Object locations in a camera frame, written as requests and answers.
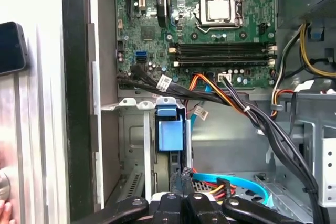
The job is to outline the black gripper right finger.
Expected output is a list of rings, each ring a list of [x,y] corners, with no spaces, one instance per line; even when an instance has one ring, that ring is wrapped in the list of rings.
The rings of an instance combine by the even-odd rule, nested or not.
[[[183,192],[182,215],[187,216],[189,223],[298,223],[298,221],[281,215],[271,208],[254,201],[248,201],[234,196],[222,203],[221,209],[214,207],[213,202],[201,193],[195,193],[192,188],[193,169],[184,168],[181,171],[181,186]]]

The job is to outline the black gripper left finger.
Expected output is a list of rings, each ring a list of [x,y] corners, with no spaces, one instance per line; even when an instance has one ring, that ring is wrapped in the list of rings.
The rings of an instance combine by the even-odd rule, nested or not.
[[[128,197],[113,207],[102,211],[100,223],[181,223],[182,190],[175,190],[182,179],[182,172],[175,172],[170,178],[171,192],[159,200],[147,201],[138,196]]]

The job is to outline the person's bare hand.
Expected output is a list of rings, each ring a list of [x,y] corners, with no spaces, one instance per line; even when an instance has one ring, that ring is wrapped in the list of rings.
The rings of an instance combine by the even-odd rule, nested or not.
[[[12,218],[12,204],[4,200],[0,202],[0,224],[16,224]]]

